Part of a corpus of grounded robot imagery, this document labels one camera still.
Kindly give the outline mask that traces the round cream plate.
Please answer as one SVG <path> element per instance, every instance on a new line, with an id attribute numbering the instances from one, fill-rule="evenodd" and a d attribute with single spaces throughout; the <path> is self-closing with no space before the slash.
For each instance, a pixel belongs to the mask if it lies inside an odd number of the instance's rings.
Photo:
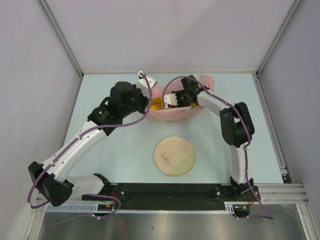
<path id="1" fill-rule="evenodd" d="M 195 166 L 196 150 L 191 142 L 182 137 L 167 137 L 155 147 L 153 162 L 164 175 L 181 177 Z"/>

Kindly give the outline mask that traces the pink plastic bag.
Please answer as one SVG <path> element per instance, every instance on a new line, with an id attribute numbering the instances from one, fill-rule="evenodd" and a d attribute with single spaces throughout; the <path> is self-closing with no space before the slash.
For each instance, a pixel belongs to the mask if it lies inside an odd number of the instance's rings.
<path id="1" fill-rule="evenodd" d="M 196 79 L 203 84 L 204 86 L 208 87 L 210 90 L 214 92 L 214 78 L 205 74 L 199 74 Z M 162 97 L 163 92 L 165 90 L 165 86 L 156 86 L 152 90 L 152 100 L 154 98 Z M 180 91 L 183 90 L 183 85 L 181 83 L 181 78 L 175 80 L 167 87 L 165 94 L 169 94 L 172 91 Z M 154 104 L 153 102 L 151 105 L 157 105 L 161 108 L 161 110 L 155 111 L 150 109 L 147 117 L 152 120 L 162 121 L 162 122 L 178 122 L 182 120 L 189 119 L 201 113 L 204 110 L 204 107 L 196 106 L 195 108 L 191 109 L 190 106 L 187 107 L 178 107 L 178 108 L 167 108 L 164 109 L 164 105 L 162 104 Z"/>

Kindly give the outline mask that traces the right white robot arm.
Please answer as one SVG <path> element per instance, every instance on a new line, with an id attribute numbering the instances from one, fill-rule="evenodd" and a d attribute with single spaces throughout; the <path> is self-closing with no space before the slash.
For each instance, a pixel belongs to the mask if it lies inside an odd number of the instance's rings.
<path id="1" fill-rule="evenodd" d="M 249 171 L 248 147 L 255 127 L 248 106 L 242 101 L 232 104 L 222 99 L 191 75 L 176 77 L 172 82 L 176 80 L 180 80 L 182 90 L 175 93 L 175 106 L 196 104 L 219 116 L 222 137 L 231 150 L 230 194 L 235 200 L 242 201 L 254 185 Z"/>

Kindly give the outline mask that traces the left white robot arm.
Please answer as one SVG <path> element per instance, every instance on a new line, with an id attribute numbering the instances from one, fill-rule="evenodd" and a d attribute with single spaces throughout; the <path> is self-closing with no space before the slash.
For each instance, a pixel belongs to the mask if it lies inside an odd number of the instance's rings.
<path id="1" fill-rule="evenodd" d="M 43 163 L 34 161 L 29 165 L 32 187 L 54 207 L 78 195 L 84 201 L 107 199 L 111 193 L 111 183 L 102 174 L 69 177 L 69 173 L 91 148 L 117 127 L 124 127 L 124 118 L 134 112 L 147 113 L 151 90 L 156 84 L 156 80 L 150 77 L 140 79 L 136 84 L 117 82 L 111 88 L 110 95 L 93 109 L 82 128 L 68 143 Z"/>

